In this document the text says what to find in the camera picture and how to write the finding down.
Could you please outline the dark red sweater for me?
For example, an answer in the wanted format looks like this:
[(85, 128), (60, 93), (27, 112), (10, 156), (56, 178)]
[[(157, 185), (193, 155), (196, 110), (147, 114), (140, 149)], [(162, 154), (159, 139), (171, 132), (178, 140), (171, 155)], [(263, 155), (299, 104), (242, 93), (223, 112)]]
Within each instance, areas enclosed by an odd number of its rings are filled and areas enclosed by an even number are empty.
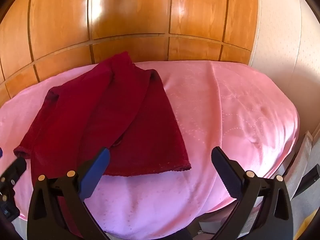
[(63, 176), (103, 148), (110, 163), (88, 201), (102, 228), (122, 239), (177, 231), (169, 191), (191, 164), (161, 77), (127, 53), (48, 90), (14, 154), (30, 160), (36, 180)]

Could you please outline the pink bedspread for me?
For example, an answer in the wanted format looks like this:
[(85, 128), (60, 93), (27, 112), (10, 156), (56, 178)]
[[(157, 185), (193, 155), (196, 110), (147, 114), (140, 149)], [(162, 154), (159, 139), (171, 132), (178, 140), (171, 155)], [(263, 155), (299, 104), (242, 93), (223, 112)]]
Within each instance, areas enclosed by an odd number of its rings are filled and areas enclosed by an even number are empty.
[(265, 74), (240, 63), (141, 62), (164, 85), (191, 169), (103, 176), (85, 203), (100, 227), (121, 239), (157, 239), (228, 204), (211, 161), (215, 146), (245, 170), (270, 177), (299, 135), (294, 104)]

